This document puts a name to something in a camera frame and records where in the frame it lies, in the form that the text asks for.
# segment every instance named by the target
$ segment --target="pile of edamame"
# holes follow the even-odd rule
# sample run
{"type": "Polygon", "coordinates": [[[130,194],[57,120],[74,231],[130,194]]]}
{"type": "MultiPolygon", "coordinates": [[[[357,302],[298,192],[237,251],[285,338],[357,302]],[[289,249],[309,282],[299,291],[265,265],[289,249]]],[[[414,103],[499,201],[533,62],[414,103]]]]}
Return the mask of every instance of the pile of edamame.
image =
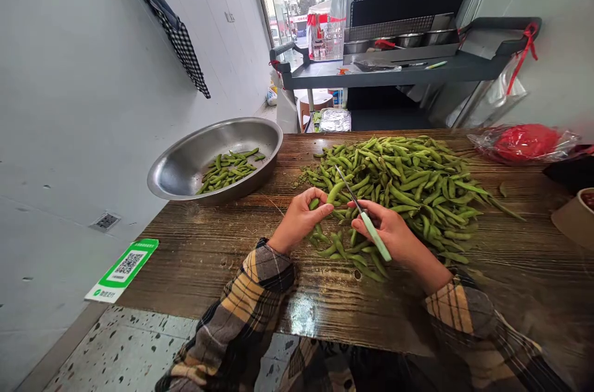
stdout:
{"type": "MultiPolygon", "coordinates": [[[[253,173],[257,168],[250,164],[248,157],[258,154],[260,148],[255,148],[250,152],[237,154],[229,151],[229,154],[219,154],[209,165],[209,170],[202,176],[202,187],[196,193],[216,191],[228,187],[235,182],[253,173]]],[[[264,154],[257,155],[254,161],[265,159],[264,154]]]]}
{"type": "MultiPolygon", "coordinates": [[[[314,154],[320,159],[319,165],[302,168],[301,181],[309,181],[328,193],[327,201],[336,207],[332,214],[340,224],[350,224],[358,210],[342,207],[351,199],[335,165],[345,175],[357,198],[400,213],[411,230],[446,266],[468,263],[463,253],[470,249],[472,233],[478,229],[477,217],[483,214],[472,205],[492,205],[525,220],[499,203],[472,178],[465,158],[468,153],[456,154],[427,135],[374,137],[323,151],[323,154],[314,154]]],[[[500,192],[504,194],[504,187],[500,187],[500,192]]],[[[318,202],[314,200],[310,208],[316,208],[318,202]]],[[[387,274],[377,248],[369,241],[359,242],[361,237],[352,230],[350,247],[346,249],[342,234],[332,234],[330,240],[318,224],[308,239],[316,248],[321,244],[329,245],[318,252],[320,256],[349,260],[362,274],[376,281],[385,280],[387,274]],[[369,268],[366,255],[371,257],[377,272],[369,268]]]]}

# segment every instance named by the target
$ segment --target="plaid shirt sleeve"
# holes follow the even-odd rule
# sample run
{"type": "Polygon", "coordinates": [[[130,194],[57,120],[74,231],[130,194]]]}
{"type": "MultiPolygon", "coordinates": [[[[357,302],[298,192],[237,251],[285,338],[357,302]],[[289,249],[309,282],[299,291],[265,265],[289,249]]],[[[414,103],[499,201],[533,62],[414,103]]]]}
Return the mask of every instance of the plaid shirt sleeve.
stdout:
{"type": "Polygon", "coordinates": [[[253,389],[279,306],[295,281],[291,260],[261,238],[206,311],[155,391],[253,389]]]}
{"type": "Polygon", "coordinates": [[[571,390],[537,343],[511,327],[463,272],[424,301],[440,342],[468,367],[476,389],[571,390]]]}

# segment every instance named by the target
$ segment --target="green scissors handle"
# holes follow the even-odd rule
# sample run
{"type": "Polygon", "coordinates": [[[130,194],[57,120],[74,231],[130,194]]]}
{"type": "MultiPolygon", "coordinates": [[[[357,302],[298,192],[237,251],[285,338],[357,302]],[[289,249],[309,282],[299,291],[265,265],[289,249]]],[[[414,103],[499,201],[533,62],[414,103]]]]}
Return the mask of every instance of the green scissors handle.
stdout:
{"type": "Polygon", "coordinates": [[[380,254],[386,262],[390,262],[392,260],[392,256],[390,256],[390,253],[388,252],[388,249],[385,247],[382,238],[379,237],[379,234],[377,233],[376,228],[373,226],[371,219],[369,219],[368,214],[365,211],[362,211],[359,215],[363,220],[363,223],[365,224],[365,228],[367,228],[367,231],[369,231],[369,235],[371,236],[371,239],[373,240],[373,243],[376,245],[380,254]]]}

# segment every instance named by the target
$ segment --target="plaid shirt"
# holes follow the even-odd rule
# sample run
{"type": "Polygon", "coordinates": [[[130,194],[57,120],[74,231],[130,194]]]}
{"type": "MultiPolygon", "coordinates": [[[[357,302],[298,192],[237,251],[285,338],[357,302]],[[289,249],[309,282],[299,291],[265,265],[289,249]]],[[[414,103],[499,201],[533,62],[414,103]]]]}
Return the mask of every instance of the plaid shirt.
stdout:
{"type": "MultiPolygon", "coordinates": [[[[252,390],[295,280],[291,260],[262,238],[198,322],[155,391],[252,390]]],[[[423,301],[447,357],[301,338],[278,387],[332,390],[571,390],[542,348],[515,331],[463,273],[423,301]]]]}

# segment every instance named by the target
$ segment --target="electrical outlet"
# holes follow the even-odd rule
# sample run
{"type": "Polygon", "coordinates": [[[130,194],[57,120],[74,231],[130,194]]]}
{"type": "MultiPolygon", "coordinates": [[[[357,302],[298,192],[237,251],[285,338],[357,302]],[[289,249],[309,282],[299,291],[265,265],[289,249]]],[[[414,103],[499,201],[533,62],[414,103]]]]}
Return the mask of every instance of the electrical outlet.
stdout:
{"type": "Polygon", "coordinates": [[[106,211],[94,223],[89,225],[89,228],[96,229],[97,231],[101,232],[108,232],[116,223],[119,222],[120,219],[121,217],[106,211]]]}

